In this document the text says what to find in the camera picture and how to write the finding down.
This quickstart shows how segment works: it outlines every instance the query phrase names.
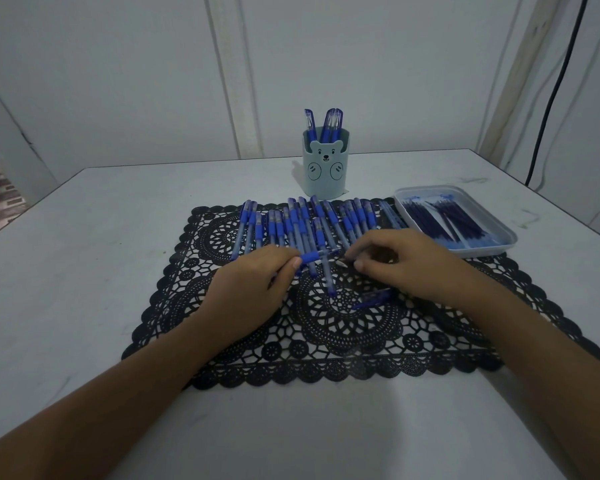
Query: light blue pen holder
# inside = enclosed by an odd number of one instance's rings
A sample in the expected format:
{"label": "light blue pen holder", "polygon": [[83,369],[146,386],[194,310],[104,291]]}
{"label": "light blue pen holder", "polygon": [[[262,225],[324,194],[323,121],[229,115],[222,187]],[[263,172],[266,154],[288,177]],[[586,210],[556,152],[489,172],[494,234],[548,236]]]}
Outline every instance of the light blue pen holder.
{"label": "light blue pen holder", "polygon": [[[322,127],[315,129],[318,139]],[[316,195],[320,200],[341,196],[347,177],[349,160],[349,132],[340,130],[340,139],[335,143],[309,142],[307,131],[303,133],[302,161],[304,167],[304,192],[309,197]]]}

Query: white tray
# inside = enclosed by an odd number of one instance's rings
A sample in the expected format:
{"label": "white tray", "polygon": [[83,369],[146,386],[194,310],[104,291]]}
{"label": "white tray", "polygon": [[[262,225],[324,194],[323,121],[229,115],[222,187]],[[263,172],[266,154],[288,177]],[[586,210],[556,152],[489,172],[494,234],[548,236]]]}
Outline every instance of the white tray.
{"label": "white tray", "polygon": [[[501,254],[507,249],[513,247],[518,241],[518,236],[515,232],[505,226],[502,222],[496,219],[494,215],[487,211],[483,206],[476,202],[472,197],[462,190],[461,188],[454,187],[453,185],[430,185],[426,187],[405,187],[398,189],[393,193],[395,200],[395,208],[398,209],[400,215],[405,222],[412,229],[417,229],[422,232],[422,229],[418,227],[416,222],[411,218],[407,209],[404,208],[402,201],[410,198],[420,197],[430,203],[433,203],[440,199],[442,195],[451,195],[457,204],[464,209],[464,211],[476,221],[482,229],[487,233],[491,234],[495,240],[499,243],[497,246],[487,246],[482,248],[468,248],[468,249],[451,249],[453,254],[460,256],[461,258],[478,258],[481,256],[494,256]],[[433,217],[439,220],[440,224],[447,228],[442,220],[434,215]]]}

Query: lace doily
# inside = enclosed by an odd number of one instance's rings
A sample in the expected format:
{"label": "lace doily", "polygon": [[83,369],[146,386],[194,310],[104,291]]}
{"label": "lace doily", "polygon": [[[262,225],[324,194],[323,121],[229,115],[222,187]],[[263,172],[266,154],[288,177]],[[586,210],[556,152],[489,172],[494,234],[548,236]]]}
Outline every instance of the lace doily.
{"label": "lace doily", "polygon": [[[377,210],[378,201],[372,200],[378,222],[389,228]],[[258,210],[281,210],[283,205],[259,205]],[[122,359],[176,327],[200,306],[215,270],[229,262],[240,208],[197,207],[191,211]],[[600,360],[600,348],[583,337],[578,325],[506,254],[468,261]],[[502,366],[485,336],[457,310],[404,294],[376,308],[352,310],[360,293],[386,286],[341,262],[332,260],[331,265],[337,298],[328,297],[321,266],[316,266],[318,279],[305,270],[293,282],[280,309],[200,369],[190,385],[198,389],[216,384],[236,387],[243,382],[261,386],[271,380],[286,384],[296,378],[313,383],[322,378],[341,381],[348,376],[368,379],[374,374],[392,378],[401,372],[410,376],[425,371],[446,374],[454,367],[463,372],[477,367],[496,371]]]}

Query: tabletop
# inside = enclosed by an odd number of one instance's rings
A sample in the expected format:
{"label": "tabletop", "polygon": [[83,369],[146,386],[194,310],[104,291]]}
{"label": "tabletop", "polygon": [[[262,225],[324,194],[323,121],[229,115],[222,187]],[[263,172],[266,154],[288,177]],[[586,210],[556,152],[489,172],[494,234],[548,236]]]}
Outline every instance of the tabletop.
{"label": "tabletop", "polygon": [[[0,231],[0,436],[120,360],[190,210],[302,194],[300,158],[90,168]],[[469,150],[349,157],[347,198],[451,184],[600,346],[600,236]],[[134,478],[572,478],[519,384],[451,371],[184,391],[112,473]]]}

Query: black cable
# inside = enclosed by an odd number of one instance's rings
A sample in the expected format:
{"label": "black cable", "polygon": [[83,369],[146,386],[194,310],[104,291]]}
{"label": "black cable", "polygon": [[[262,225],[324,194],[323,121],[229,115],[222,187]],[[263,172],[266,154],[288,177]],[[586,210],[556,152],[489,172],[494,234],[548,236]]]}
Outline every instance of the black cable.
{"label": "black cable", "polygon": [[560,69],[560,74],[558,74],[558,80],[555,81],[555,86],[553,87],[551,97],[549,97],[549,102],[547,103],[546,109],[544,110],[544,116],[542,118],[542,123],[540,124],[540,131],[538,132],[538,138],[536,139],[536,147],[534,148],[534,155],[533,155],[533,157],[531,157],[531,166],[529,167],[529,173],[527,174],[527,181],[525,182],[526,186],[529,186],[531,177],[534,174],[534,168],[536,167],[536,160],[538,158],[538,150],[540,149],[540,143],[542,143],[542,136],[544,135],[544,127],[546,126],[546,120],[549,119],[549,113],[551,112],[551,106],[553,105],[553,100],[555,99],[555,95],[558,94],[558,89],[560,89],[560,84],[562,83],[562,79],[564,78],[564,73],[567,71],[567,66],[569,65],[569,60],[571,58],[573,46],[576,44],[576,37],[578,36],[578,30],[580,30],[580,23],[582,22],[584,10],[587,7],[587,1],[588,0],[582,0],[580,3],[580,10],[578,12],[578,17],[576,18],[576,24],[573,26],[573,31],[571,32],[571,39],[569,40],[569,46],[567,47],[567,53],[564,55],[564,62],[562,62],[562,68]]}

